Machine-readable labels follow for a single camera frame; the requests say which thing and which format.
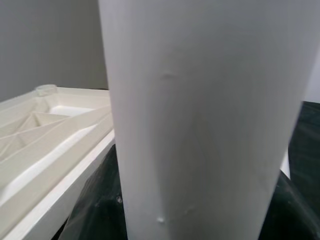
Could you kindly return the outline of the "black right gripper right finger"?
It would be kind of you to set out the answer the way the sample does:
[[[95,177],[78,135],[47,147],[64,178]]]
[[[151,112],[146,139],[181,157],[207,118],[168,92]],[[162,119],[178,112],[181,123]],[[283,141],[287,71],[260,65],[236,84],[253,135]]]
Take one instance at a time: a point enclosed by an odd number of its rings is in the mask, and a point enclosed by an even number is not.
[[[318,240],[320,218],[280,172],[259,238],[261,240]]]

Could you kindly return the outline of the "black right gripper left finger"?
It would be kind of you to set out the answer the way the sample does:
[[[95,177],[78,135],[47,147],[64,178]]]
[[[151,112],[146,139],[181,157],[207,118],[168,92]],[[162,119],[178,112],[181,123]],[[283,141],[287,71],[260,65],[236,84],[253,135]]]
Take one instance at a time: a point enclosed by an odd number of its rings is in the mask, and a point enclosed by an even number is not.
[[[127,229],[116,146],[87,179],[60,240],[126,240]]]

